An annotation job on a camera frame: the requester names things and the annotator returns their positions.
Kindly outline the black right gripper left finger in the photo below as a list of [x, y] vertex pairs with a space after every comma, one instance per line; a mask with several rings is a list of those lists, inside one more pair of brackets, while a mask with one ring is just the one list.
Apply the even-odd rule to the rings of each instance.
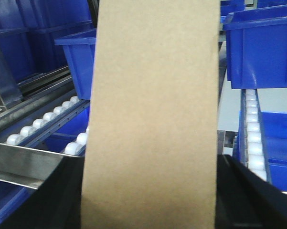
[[64, 157], [0, 229], [79, 229], [84, 157]]

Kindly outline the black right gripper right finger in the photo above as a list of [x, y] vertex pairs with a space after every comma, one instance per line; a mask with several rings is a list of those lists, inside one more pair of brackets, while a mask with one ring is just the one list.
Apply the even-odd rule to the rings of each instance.
[[287, 194], [229, 155], [217, 157], [216, 229], [287, 229]]

